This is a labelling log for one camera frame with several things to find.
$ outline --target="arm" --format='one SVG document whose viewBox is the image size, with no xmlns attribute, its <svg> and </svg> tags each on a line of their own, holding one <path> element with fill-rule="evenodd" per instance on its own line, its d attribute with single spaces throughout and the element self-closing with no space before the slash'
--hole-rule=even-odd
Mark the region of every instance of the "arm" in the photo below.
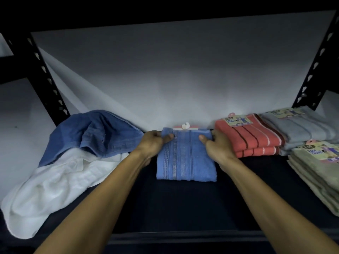
<svg viewBox="0 0 339 254">
<path fill-rule="evenodd" d="M 101 253 L 140 170 L 173 135 L 145 133 L 138 147 L 91 192 L 40 245 L 35 254 Z"/>
<path fill-rule="evenodd" d="M 252 215 L 279 253 L 339 253 L 339 246 L 292 208 L 234 154 L 230 140 L 213 131 L 215 141 L 199 136 L 208 155 L 219 163 L 240 191 Z"/>
</svg>

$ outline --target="white stripe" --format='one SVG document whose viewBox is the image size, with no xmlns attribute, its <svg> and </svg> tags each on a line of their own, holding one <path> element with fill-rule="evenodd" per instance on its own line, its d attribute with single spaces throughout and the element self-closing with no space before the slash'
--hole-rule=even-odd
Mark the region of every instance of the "white stripe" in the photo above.
<svg viewBox="0 0 339 254">
<path fill-rule="evenodd" d="M 255 129 L 257 129 L 259 132 L 261 132 L 264 136 L 266 136 L 266 138 L 267 138 L 267 146 L 269 146 L 269 144 L 270 144 L 270 141 L 269 141 L 269 137 L 263 132 L 263 131 L 261 131 L 259 128 L 256 128 L 256 127 L 254 127 L 253 125 L 251 125 L 253 128 L 255 128 Z"/>
<path fill-rule="evenodd" d="M 271 131 L 271 132 L 279 139 L 279 146 L 281 146 L 281 144 L 282 144 L 281 138 L 280 138 L 273 130 L 271 130 L 271 129 L 265 127 L 263 124 L 261 124 L 260 121 L 256 118 L 256 116 L 254 116 L 254 117 L 255 117 L 255 119 L 259 122 L 260 125 L 262 125 L 264 128 L 266 128 L 266 129 L 268 129 L 269 131 Z"/>
</svg>

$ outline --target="person's right arm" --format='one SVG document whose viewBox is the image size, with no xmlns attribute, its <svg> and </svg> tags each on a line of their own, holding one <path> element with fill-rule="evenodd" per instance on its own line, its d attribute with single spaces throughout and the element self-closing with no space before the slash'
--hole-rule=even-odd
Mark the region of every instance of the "person's right arm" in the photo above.
<svg viewBox="0 0 339 254">
<path fill-rule="evenodd" d="M 248 169 L 234 154 L 230 140 L 213 131 L 214 141 L 199 139 L 208 155 L 226 172 L 240 191 L 252 215 L 278 254 L 339 253 L 339 246 L 292 208 Z"/>
</svg>

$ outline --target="oval logo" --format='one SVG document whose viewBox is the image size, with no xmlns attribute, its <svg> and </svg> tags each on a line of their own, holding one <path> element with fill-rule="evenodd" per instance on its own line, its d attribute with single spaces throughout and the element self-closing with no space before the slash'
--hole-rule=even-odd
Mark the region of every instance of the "oval logo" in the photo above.
<svg viewBox="0 0 339 254">
<path fill-rule="evenodd" d="M 315 146 L 312 145 L 312 144 L 308 144 L 308 145 L 304 145 L 303 148 L 304 149 L 313 149 L 313 148 L 315 148 Z"/>
</svg>

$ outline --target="person's right hand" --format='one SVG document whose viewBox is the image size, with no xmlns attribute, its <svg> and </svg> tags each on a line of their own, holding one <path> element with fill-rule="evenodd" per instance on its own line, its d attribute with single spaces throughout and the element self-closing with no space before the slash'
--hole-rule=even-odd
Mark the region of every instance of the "person's right hand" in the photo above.
<svg viewBox="0 0 339 254">
<path fill-rule="evenodd" d="M 230 160 L 237 159 L 233 146 L 228 137 L 214 129 L 212 131 L 214 141 L 204 135 L 199 135 L 199 140 L 206 146 L 207 154 L 220 166 L 226 166 Z"/>
</svg>

